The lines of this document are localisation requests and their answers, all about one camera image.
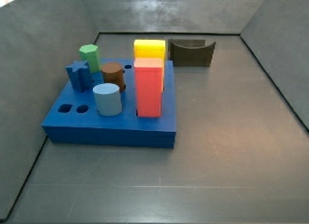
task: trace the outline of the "blue block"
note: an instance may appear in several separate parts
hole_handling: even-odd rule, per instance
[[[74,61],[66,67],[72,88],[79,92],[93,88],[93,74],[89,61]]]
[[[43,121],[43,129],[55,143],[87,145],[126,145],[174,148],[177,136],[177,106],[173,62],[166,63],[162,116],[159,118],[137,116],[137,98],[133,60],[118,61],[126,66],[126,90],[121,93],[123,111],[113,117],[98,113],[91,89],[82,93],[70,85]],[[99,75],[94,84],[102,82]]]

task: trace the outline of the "red rectangular block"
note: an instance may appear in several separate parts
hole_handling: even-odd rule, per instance
[[[163,62],[158,58],[137,58],[134,62],[139,117],[161,117]]]

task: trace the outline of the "blue foam base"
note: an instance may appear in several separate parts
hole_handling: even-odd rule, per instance
[[[162,116],[145,118],[137,116],[133,60],[102,60],[102,63],[109,61],[118,61],[127,66],[125,68],[126,90],[121,93],[122,113],[113,117],[99,115],[93,90],[79,92],[74,90],[68,82],[43,121],[43,129],[51,141],[87,145],[174,148],[177,105],[173,62],[166,62]],[[102,74],[98,73],[93,75],[94,85],[103,82]]]

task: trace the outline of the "cylinder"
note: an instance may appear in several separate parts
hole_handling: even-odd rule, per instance
[[[122,64],[115,61],[107,62],[102,65],[102,74],[105,83],[117,84],[119,86],[119,91],[122,92],[126,88]]]
[[[103,116],[115,116],[122,112],[119,86],[103,83],[93,88],[97,108]]]

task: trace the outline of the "brown cylinder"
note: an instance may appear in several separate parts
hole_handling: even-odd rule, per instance
[[[123,80],[123,69],[122,64],[110,61],[102,65],[102,74],[105,83],[114,83],[119,86],[119,91],[122,92],[126,88]]]

